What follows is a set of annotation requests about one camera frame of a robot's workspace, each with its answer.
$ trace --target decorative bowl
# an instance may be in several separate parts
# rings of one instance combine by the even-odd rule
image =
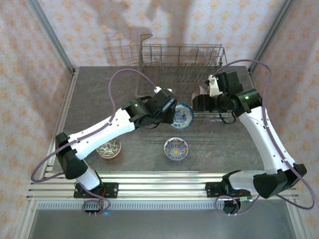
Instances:
[[[112,140],[102,144],[96,149],[102,158],[114,158],[121,151],[122,144],[118,138],[113,138]]]
[[[164,145],[164,152],[171,160],[180,161],[188,155],[188,145],[181,138],[170,138]]]
[[[174,120],[170,124],[171,127],[177,130],[184,130],[191,126],[194,121],[194,112],[186,104],[178,103],[175,108]]]

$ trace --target patterned wall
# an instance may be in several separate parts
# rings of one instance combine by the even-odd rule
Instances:
[[[25,0],[1,1],[0,42],[0,238],[10,239],[70,76]]]
[[[253,58],[284,0],[42,0],[72,64],[137,64],[146,43],[223,44],[229,61]]]
[[[307,181],[319,194],[319,2],[296,1],[282,25],[264,62],[274,77],[268,90],[267,108],[272,123],[297,163],[308,169]],[[259,67],[254,76],[263,90],[267,72]],[[297,184],[304,205],[311,197],[302,183]],[[319,205],[306,212],[313,238],[319,235]]]

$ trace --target patterned bowl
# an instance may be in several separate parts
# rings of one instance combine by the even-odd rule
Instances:
[[[181,138],[170,138],[164,145],[164,152],[168,158],[180,161],[188,155],[188,145]]]
[[[186,104],[178,103],[175,108],[174,121],[170,126],[177,130],[184,130],[191,126],[194,121],[194,112]]]
[[[96,149],[102,158],[114,158],[121,151],[122,144],[118,138],[113,138],[112,140],[102,144]]]

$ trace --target gray countertop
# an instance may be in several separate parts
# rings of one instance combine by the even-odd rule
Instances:
[[[108,82],[112,74],[123,68],[80,68],[64,125],[67,135],[84,130],[111,115]],[[251,88],[246,67],[229,69],[237,71],[244,89]],[[123,73],[114,81],[112,94],[118,109],[128,100],[136,98],[138,81],[137,74],[132,72]],[[170,88],[169,84],[159,86]],[[187,158],[178,162],[168,159],[163,151],[165,141],[174,136],[183,138],[189,145]],[[94,150],[86,162],[98,172],[263,170],[257,148],[241,122],[238,120],[227,125],[214,114],[196,115],[193,125],[184,131],[161,124],[152,130],[139,128],[121,135],[119,139],[122,149],[115,158],[103,159]],[[53,171],[61,171],[57,160]]]

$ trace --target ceramic bowl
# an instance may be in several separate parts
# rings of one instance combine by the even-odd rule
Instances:
[[[186,104],[178,103],[175,108],[174,121],[171,127],[177,130],[184,130],[191,126],[194,121],[194,112]]]
[[[96,149],[102,158],[114,158],[121,151],[122,144],[118,138],[113,138],[112,140],[102,144]]]
[[[164,152],[171,160],[180,161],[188,155],[188,145],[181,138],[170,138],[164,145]]]

